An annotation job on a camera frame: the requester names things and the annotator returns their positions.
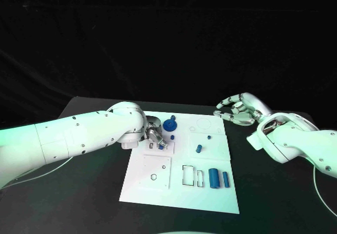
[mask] table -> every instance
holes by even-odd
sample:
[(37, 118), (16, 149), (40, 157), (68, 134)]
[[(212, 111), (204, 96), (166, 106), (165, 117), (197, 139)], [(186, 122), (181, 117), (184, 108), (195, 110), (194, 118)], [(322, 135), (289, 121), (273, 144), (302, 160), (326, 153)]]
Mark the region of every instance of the table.
[[(60, 118), (107, 110), (120, 101), (76, 97)], [(136, 103), (145, 111), (212, 115), (215, 110), (212, 106)], [(256, 128), (257, 124), (243, 127), (225, 121), (241, 214), (120, 202), (132, 150), (116, 144), (77, 156), (48, 176), (6, 190), (0, 233), (335, 233), (337, 219), (316, 194), (312, 164), (300, 157), (280, 164), (264, 150), (257, 151), (247, 141)], [(64, 162), (44, 166), (29, 177)], [(317, 172), (317, 186), (333, 210), (336, 184), (335, 178)]]

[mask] white cable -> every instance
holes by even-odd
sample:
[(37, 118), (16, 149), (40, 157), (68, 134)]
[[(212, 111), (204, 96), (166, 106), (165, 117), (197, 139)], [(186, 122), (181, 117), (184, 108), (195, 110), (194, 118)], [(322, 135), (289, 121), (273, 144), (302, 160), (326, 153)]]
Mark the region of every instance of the white cable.
[(51, 170), (51, 171), (50, 171), (48, 173), (45, 173), (44, 175), (40, 175), (40, 176), (35, 177), (35, 178), (31, 178), (31, 179), (27, 179), (27, 180), (24, 180), (24, 181), (18, 182), (18, 183), (14, 183), (14, 184), (8, 185), (6, 187), (0, 188), (0, 190), (2, 190), (2, 189), (6, 189), (8, 187), (11, 187), (11, 186), (14, 186), (14, 185), (16, 185), (16, 184), (21, 184), (21, 183), (24, 183), (24, 182), (28, 182), (28, 181), (31, 181), (31, 180), (34, 180), (34, 179), (38, 179), (38, 178), (44, 177), (45, 175), (48, 175), (50, 173), (52, 173), (54, 171), (57, 171), (57, 170), (71, 161), (71, 159), (73, 159), (73, 157), (64, 162), (64, 164), (61, 164), (54, 170)]
[[(317, 191), (317, 194), (319, 194), (319, 197), (322, 198), (322, 195), (320, 195), (320, 192), (319, 192), (319, 189), (317, 189), (317, 185), (316, 185), (316, 166), (315, 166), (315, 188), (316, 188), (316, 191)], [(323, 204), (326, 205), (326, 207), (329, 208), (329, 210), (332, 211), (329, 205), (326, 204), (323, 198), (322, 198), (322, 202)]]

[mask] white board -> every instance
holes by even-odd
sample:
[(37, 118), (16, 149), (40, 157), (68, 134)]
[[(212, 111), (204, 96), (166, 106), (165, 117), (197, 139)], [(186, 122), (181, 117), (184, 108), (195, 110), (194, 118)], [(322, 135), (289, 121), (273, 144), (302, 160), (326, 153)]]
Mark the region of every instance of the white board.
[[(159, 150), (156, 145), (150, 149), (148, 140), (133, 149), (120, 201), (238, 214), (224, 120), (217, 116), (150, 111), (146, 115), (156, 116), (162, 123), (175, 115), (178, 129), (173, 132), (163, 129), (163, 138), (169, 142), (166, 149)], [(199, 144), (204, 146), (201, 153), (197, 152)], [(168, 167), (162, 168), (168, 158), (171, 171)], [(145, 164), (152, 164), (152, 170), (145, 169)], [(184, 185), (184, 165), (194, 166), (194, 186)], [(211, 168), (220, 170), (220, 189), (209, 187)], [(198, 171), (204, 174), (204, 187), (198, 186)], [(225, 188), (222, 172), (228, 172), (230, 188)]]

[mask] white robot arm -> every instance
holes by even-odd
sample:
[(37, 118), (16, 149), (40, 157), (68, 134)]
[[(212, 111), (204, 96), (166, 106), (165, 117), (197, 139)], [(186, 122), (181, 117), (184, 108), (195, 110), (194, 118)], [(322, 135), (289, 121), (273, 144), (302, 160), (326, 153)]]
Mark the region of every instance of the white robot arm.
[(264, 148), (280, 163), (303, 156), (323, 173), (337, 178), (337, 131), (320, 131), (297, 114), (274, 113), (251, 93), (227, 98), (218, 104), (218, 109), (231, 103), (235, 103), (234, 114), (221, 111), (214, 114), (243, 126), (258, 121), (257, 131), (248, 136), (254, 148)]
[(137, 148), (149, 139), (168, 146), (159, 118), (140, 106), (120, 102), (97, 111), (0, 131), (0, 188), (29, 170), (96, 151), (116, 142)]

